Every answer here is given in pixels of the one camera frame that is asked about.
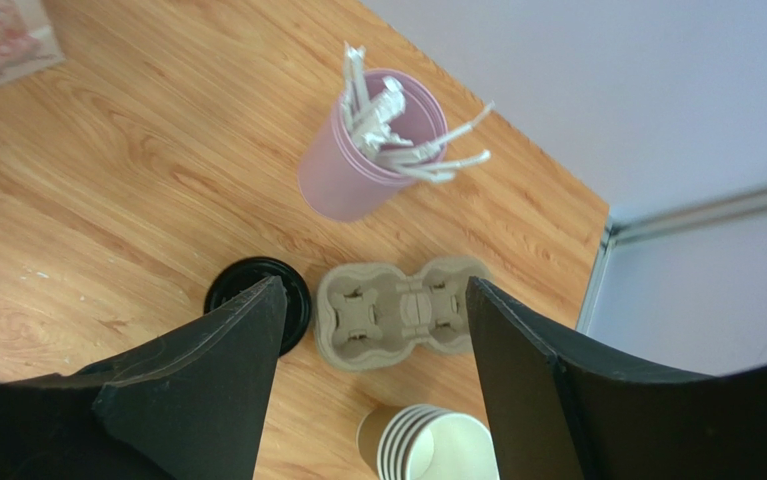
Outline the white paper takeout bag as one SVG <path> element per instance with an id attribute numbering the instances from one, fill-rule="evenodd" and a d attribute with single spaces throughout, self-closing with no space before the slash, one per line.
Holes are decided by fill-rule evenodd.
<path id="1" fill-rule="evenodd" d="M 64 60 L 41 1 L 0 0 L 0 85 Z"/>

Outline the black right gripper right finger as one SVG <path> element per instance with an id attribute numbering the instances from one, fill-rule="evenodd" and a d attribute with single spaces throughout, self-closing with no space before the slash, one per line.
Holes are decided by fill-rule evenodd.
<path id="1" fill-rule="evenodd" d="M 767 365 L 661 365 L 478 277 L 466 305 L 502 478 L 767 479 Z"/>

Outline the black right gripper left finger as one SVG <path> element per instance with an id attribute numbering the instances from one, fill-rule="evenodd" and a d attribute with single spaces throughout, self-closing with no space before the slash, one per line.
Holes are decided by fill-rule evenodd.
<path id="1" fill-rule="evenodd" d="M 287 308 L 265 278 L 71 375 L 0 382 L 0 479 L 249 479 Z"/>

